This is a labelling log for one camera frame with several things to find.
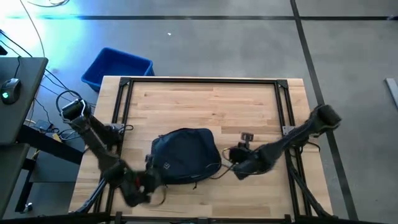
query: computer mouse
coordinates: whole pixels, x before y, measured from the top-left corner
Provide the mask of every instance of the computer mouse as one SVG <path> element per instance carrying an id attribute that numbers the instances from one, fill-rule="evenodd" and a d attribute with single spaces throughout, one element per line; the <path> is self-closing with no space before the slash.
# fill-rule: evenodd
<path id="1" fill-rule="evenodd" d="M 21 81 L 12 78 L 5 81 L 0 88 L 0 97 L 4 104 L 11 105 L 19 99 L 21 94 Z"/>

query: blue plastic bin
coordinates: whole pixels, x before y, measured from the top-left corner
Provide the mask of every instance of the blue plastic bin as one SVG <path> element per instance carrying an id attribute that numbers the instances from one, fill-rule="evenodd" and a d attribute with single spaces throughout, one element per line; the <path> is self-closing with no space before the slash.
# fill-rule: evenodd
<path id="1" fill-rule="evenodd" d="M 94 91 L 99 92 L 105 75 L 155 76 L 151 60 L 105 47 L 81 76 Z"/>

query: black floor stripe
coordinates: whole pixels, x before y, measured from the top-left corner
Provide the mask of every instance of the black floor stripe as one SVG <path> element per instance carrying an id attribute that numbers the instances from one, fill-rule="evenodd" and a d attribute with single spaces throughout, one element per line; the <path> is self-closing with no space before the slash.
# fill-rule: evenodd
<path id="1" fill-rule="evenodd" d="M 322 95 L 321 88 L 319 85 L 317 73 L 315 72 L 315 67 L 312 62 L 310 49 L 308 48 L 307 40 L 305 38 L 303 25 L 302 25 L 301 19 L 300 19 L 299 10 L 297 9 L 295 0 L 290 0 L 290 3 L 292 5 L 292 10 L 293 10 L 293 15 L 294 15 L 295 21 L 296 21 L 298 36 L 300 37 L 300 42 L 302 44 L 305 61 L 307 63 L 308 72 L 310 74 L 310 78 L 311 78 L 312 86 L 313 86 L 313 89 L 315 92 L 315 96 L 317 98 L 317 102 L 318 102 L 318 104 L 325 104 L 325 100 L 323 99 L 323 95 Z M 353 200 L 353 197 L 351 194 L 351 190 L 349 189 L 349 185 L 348 185 L 347 177 L 346 177 L 346 174 L 344 171 L 343 163 L 341 161 L 340 153 L 337 148 L 335 135 L 333 134 L 332 131 L 330 131 L 330 132 L 326 133 L 326 136 L 328 138 L 331 156 L 333 158 L 333 162 L 334 162 L 336 172 L 337 172 L 337 177 L 338 177 L 338 180 L 340 183 L 341 191 L 343 193 L 343 199 L 344 199 L 344 203 L 346 205 L 348 218 L 350 220 L 358 220 L 358 214 L 356 213 L 354 200 Z"/>
<path id="2" fill-rule="evenodd" d="M 8 19 L 28 19 L 27 16 L 7 16 Z M 46 20 L 87 21 L 134 21 L 134 20 L 250 20 L 250 21 L 294 21 L 294 16 L 74 16 L 36 15 Z M 305 21 L 396 21 L 397 16 L 301 16 Z"/>

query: wooden table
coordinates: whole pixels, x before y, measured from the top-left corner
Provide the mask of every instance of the wooden table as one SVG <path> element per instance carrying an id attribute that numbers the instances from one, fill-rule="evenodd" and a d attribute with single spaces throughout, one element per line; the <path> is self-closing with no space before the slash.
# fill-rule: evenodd
<path id="1" fill-rule="evenodd" d="M 120 77 L 104 77 L 95 110 L 95 116 L 103 123 L 111 122 L 119 81 Z M 310 112 L 303 80 L 287 81 L 295 122 L 300 125 Z M 219 150 L 236 145 L 243 131 L 254 133 L 252 148 L 281 137 L 274 87 L 263 84 L 139 82 L 134 83 L 129 110 L 127 124 L 133 125 L 134 130 L 126 132 L 121 157 L 133 169 L 144 168 L 144 157 L 150 153 L 152 140 L 178 128 L 210 129 Z M 318 149 L 305 146 L 302 159 L 309 189 L 323 208 L 332 213 Z M 97 160 L 88 151 L 81 162 L 70 210 L 76 210 L 91 195 L 99 176 Z M 170 185 L 165 203 L 155 208 L 130 208 L 116 190 L 112 213 L 187 218 L 283 218 L 293 214 L 284 155 L 264 175 L 239 181 L 229 172 L 221 179 L 199 182 L 195 190 L 193 187 L 194 184 Z M 296 188 L 300 213 L 304 214 L 302 194 L 297 185 Z"/>

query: concrete floor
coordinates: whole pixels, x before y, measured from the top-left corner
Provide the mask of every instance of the concrete floor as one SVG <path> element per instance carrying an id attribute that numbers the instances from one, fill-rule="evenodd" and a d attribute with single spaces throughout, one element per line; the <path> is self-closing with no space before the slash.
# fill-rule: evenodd
<path id="1" fill-rule="evenodd" d="M 296 2 L 301 16 L 398 15 L 395 0 Z M 80 77 L 103 47 L 112 47 L 153 60 L 157 76 L 303 78 L 310 106 L 317 105 L 295 21 L 115 21 L 71 16 L 293 16 L 289 0 L 71 0 L 57 8 L 43 9 L 29 4 L 27 8 L 40 17 L 35 24 L 49 58 L 47 68 L 91 102 L 96 101 L 97 94 Z M 24 16 L 24 13 L 19 1 L 13 1 L 4 14 Z M 54 15 L 69 17 L 50 19 Z M 397 108 L 383 80 L 398 77 L 398 23 L 303 21 L 302 24 L 325 103 L 333 105 L 343 118 L 335 137 L 358 217 L 394 223 L 398 218 L 398 151 L 394 140 L 398 120 Z M 0 22 L 0 28 L 30 53 L 42 56 L 29 20 L 8 18 Z M 62 91 L 46 78 L 42 84 L 57 93 Z M 50 112 L 50 119 L 67 128 L 56 113 L 55 97 L 45 88 L 40 88 L 37 95 Z M 45 119 L 40 107 L 35 107 L 33 119 Z M 83 148 L 80 140 L 74 144 Z M 320 145 L 333 211 L 347 218 L 325 137 Z M 58 163 L 52 156 L 42 157 L 43 164 Z M 68 179 L 57 180 L 62 183 L 35 184 L 30 195 L 34 212 L 27 215 L 13 212 L 21 190 L 19 180 L 5 218 L 66 213 L 78 167 L 68 162 L 59 164 L 68 173 Z"/>

